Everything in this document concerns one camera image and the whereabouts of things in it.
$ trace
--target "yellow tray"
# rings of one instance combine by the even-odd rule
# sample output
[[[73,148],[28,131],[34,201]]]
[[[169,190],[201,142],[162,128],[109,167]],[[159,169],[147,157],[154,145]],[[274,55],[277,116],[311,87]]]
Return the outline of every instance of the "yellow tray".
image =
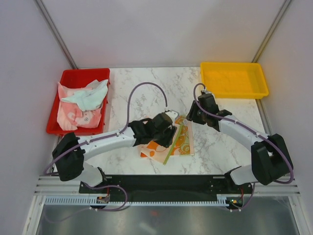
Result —
[[[258,63],[202,62],[202,83],[216,98],[262,99],[268,87]]]

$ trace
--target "red tray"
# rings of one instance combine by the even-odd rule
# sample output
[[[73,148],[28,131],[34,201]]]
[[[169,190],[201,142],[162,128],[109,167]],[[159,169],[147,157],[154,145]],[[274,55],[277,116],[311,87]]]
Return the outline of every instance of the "red tray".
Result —
[[[110,70],[109,69],[88,69],[88,70],[65,70],[62,74],[61,85],[68,88],[83,88],[93,80],[103,81],[108,80],[108,88],[110,84]],[[104,117],[107,107],[107,95],[104,98],[103,106],[101,110],[101,119],[98,127],[96,128],[83,128],[78,127],[75,131],[64,131],[57,123],[57,114],[59,110],[59,94],[55,95],[55,99],[52,105],[49,121],[47,124],[46,131],[49,134],[65,135],[66,133],[74,132],[78,136],[96,135],[103,132],[104,128]]]

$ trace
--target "white wall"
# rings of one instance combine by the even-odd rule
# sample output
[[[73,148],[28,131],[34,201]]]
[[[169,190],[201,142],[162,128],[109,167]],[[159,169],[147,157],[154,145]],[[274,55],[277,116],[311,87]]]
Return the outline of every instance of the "white wall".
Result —
[[[270,95],[265,109],[282,134],[313,220],[313,1],[293,1],[260,63]]]
[[[79,68],[250,62],[283,0],[43,0]]]
[[[32,0],[0,1],[0,234],[19,235],[54,136],[45,126],[69,69]]]

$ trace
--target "white marble table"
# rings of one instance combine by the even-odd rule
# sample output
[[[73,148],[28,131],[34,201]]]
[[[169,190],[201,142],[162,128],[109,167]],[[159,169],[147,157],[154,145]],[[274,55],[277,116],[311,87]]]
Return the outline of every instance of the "white marble table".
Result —
[[[193,87],[200,82],[199,68],[111,69],[106,131],[121,128],[126,122],[128,96],[135,85],[150,81],[165,91],[170,109],[180,114],[189,112]],[[261,118],[253,99],[217,99],[220,109],[227,109],[239,120],[263,131]],[[131,101],[130,118],[154,117],[164,111],[164,99],[154,86],[139,87]],[[224,174],[239,165],[251,163],[250,152],[231,137],[206,125],[193,123],[195,155],[172,157],[166,165],[141,158],[138,149],[122,148],[100,154],[88,163],[101,167],[106,174]]]

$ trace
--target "light blue cloth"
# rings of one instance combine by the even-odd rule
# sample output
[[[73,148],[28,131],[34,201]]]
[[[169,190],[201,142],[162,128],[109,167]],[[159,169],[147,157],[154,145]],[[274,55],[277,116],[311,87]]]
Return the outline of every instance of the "light blue cloth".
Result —
[[[76,91],[74,95],[62,98],[61,101],[77,104],[83,112],[98,109],[108,93],[107,84],[108,81],[103,80],[95,89],[90,91]]]

